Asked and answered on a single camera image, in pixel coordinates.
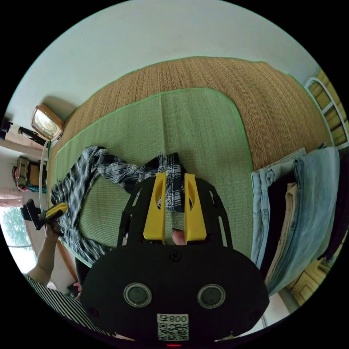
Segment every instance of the folded clothes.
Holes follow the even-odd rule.
[[[275,268],[281,258],[281,254],[284,251],[288,234],[290,231],[291,223],[293,221],[294,211],[297,205],[297,190],[298,190],[297,183],[287,184],[287,192],[285,195],[285,202],[286,202],[285,217],[282,224],[280,239],[277,244],[275,255],[273,257],[273,260],[265,276],[265,280],[264,280],[265,284],[268,284],[270,282],[273,276],[273,273],[275,271]]]
[[[263,261],[260,267],[260,272],[263,278],[265,278],[268,273],[277,250],[278,242],[281,237],[282,226],[286,213],[285,197],[288,189],[288,183],[295,181],[296,179],[294,177],[294,174],[290,173],[275,181],[268,188],[270,220],[268,239],[265,246]]]
[[[329,245],[339,181],[336,147],[315,150],[294,163],[297,204],[285,248],[267,283],[269,295],[280,291]]]
[[[251,260],[261,267],[269,231],[270,206],[268,187],[282,176],[292,172],[294,161],[305,155],[301,148],[272,165],[252,172],[253,189],[253,238]]]
[[[340,174],[334,223],[326,251],[318,258],[330,260],[338,250],[349,227],[349,153],[340,159]]]

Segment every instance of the beige pants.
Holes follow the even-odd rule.
[[[289,183],[287,185],[287,192],[285,195],[286,212],[284,223],[282,225],[281,236],[277,245],[275,256],[264,280],[266,284],[268,284],[268,282],[271,280],[273,273],[275,272],[275,268],[280,261],[282,252],[284,251],[286,245],[287,237],[290,231],[291,223],[293,221],[294,211],[297,203],[297,189],[297,183]]]

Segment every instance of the window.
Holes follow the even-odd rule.
[[[36,265],[37,259],[20,207],[0,207],[0,225],[19,270],[28,273]]]

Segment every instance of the wooden cabinet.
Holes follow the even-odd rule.
[[[299,305],[304,304],[323,282],[341,249],[342,244],[329,261],[321,259],[311,263],[298,277],[286,286]]]

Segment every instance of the clock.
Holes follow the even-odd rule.
[[[32,128],[47,141],[56,140],[63,133],[63,121],[45,104],[35,107],[31,124]]]

